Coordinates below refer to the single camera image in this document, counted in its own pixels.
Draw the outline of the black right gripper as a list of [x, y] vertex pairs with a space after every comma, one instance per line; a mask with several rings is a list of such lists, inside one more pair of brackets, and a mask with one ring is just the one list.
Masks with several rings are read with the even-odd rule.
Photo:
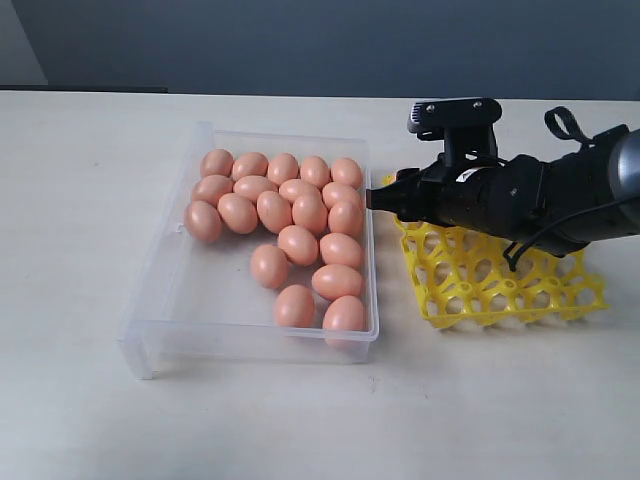
[[425, 220], [493, 236], [530, 236], [541, 228], [543, 163], [518, 155], [503, 165], [467, 165], [449, 177], [440, 162], [404, 168], [395, 181], [367, 189], [366, 207], [393, 213], [399, 220]]

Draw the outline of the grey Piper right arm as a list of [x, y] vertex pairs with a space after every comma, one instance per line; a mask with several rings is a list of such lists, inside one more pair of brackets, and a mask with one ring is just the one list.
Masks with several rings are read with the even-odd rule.
[[543, 162], [525, 154], [501, 159], [491, 129], [448, 130], [434, 163], [398, 171], [393, 183], [367, 191], [366, 206], [402, 222], [505, 239], [511, 268], [531, 248], [563, 257], [595, 241], [638, 234], [639, 191], [623, 193], [612, 179], [622, 149], [638, 137], [620, 125]]

